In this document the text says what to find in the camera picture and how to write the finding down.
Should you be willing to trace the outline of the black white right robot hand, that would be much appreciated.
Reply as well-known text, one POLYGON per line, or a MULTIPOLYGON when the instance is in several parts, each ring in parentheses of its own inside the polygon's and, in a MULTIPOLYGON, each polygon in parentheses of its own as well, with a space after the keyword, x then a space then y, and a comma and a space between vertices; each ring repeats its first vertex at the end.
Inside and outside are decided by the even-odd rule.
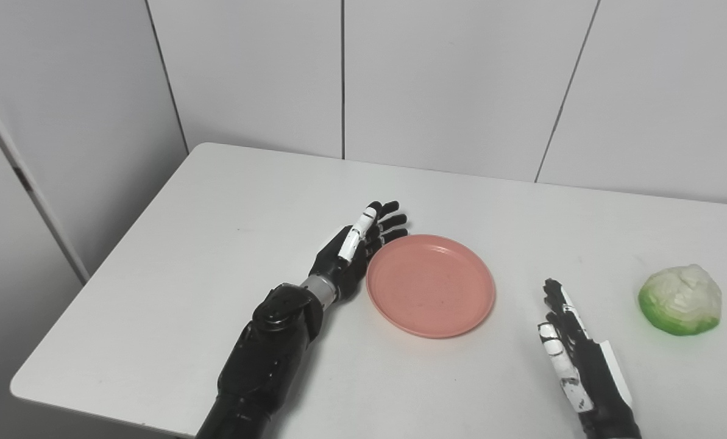
POLYGON ((589 335, 560 282, 548 278, 546 321, 537 330, 560 387, 587 438, 641 438, 633 398, 608 341, 589 335))

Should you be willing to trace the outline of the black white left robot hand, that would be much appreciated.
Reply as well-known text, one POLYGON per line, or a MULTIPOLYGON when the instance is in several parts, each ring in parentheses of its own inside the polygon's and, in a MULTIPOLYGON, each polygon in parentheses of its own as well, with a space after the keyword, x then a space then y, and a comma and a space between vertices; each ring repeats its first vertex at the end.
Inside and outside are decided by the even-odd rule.
POLYGON ((315 294, 324 308, 348 300, 375 253, 409 234, 407 222, 399 202, 371 202, 355 223, 343 227, 321 248, 302 287, 315 294))

